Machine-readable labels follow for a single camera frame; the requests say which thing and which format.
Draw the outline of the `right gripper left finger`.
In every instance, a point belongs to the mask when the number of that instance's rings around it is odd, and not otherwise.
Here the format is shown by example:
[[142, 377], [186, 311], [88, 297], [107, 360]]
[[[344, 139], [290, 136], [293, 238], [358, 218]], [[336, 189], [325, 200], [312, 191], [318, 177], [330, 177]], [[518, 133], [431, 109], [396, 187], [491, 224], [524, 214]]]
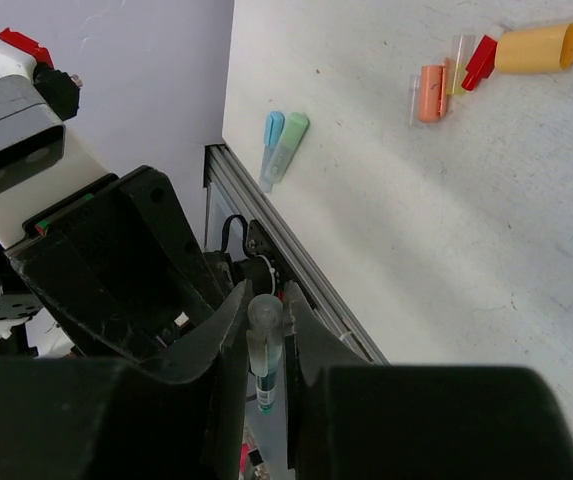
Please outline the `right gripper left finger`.
[[0, 479], [236, 478], [252, 296], [142, 364], [0, 357]]

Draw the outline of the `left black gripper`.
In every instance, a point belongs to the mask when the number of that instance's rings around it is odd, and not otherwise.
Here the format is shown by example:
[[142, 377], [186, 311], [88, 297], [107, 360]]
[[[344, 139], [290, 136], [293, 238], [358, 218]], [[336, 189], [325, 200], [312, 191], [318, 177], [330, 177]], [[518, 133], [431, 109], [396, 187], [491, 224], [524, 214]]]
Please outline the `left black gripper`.
[[108, 174], [28, 222], [11, 266], [87, 356], [145, 360], [226, 298], [168, 176]]

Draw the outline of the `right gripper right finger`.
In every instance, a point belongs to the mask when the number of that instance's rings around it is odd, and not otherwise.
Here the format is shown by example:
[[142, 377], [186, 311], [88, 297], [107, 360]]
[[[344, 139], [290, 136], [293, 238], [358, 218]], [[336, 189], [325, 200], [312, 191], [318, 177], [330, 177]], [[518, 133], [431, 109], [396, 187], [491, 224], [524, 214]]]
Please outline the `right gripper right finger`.
[[287, 463], [299, 479], [573, 479], [573, 438], [518, 366], [375, 365], [284, 288]]

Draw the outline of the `teal gel pen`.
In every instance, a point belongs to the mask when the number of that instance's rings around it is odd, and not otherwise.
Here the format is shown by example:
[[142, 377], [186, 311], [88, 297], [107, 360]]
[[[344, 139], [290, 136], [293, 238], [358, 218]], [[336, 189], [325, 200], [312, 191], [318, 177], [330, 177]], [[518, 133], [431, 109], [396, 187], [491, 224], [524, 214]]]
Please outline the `teal gel pen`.
[[270, 412], [275, 402], [277, 368], [283, 350], [283, 304], [276, 296], [261, 294], [250, 301], [247, 314], [246, 341], [258, 408]]

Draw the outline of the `orange highlighter cap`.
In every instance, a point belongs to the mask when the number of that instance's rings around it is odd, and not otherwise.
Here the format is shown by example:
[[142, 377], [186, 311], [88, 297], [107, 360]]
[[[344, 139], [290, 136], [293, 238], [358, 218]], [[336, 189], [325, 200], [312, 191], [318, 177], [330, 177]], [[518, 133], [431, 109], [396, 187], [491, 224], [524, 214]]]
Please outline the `orange highlighter cap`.
[[425, 65], [421, 68], [417, 119], [424, 123], [435, 123], [444, 118], [448, 110], [448, 74], [450, 59], [441, 64]]

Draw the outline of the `red pen cap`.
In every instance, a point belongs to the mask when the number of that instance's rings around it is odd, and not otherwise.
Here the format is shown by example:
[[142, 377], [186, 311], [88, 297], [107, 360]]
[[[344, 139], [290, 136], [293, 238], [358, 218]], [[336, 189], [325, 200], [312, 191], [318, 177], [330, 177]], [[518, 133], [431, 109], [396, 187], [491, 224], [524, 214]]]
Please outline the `red pen cap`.
[[480, 82], [488, 79], [494, 71], [497, 45], [504, 32], [503, 26], [495, 25], [479, 41], [466, 66], [466, 75], [461, 83], [465, 91], [474, 91]]

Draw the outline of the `yellow-orange pen cap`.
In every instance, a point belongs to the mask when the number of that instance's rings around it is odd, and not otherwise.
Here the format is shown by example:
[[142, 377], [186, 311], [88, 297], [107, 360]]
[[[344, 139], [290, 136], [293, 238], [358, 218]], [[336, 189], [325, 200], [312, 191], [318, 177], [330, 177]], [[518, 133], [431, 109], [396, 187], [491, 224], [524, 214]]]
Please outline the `yellow-orange pen cap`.
[[502, 74], [548, 74], [573, 66], [573, 23], [504, 33], [495, 69]]

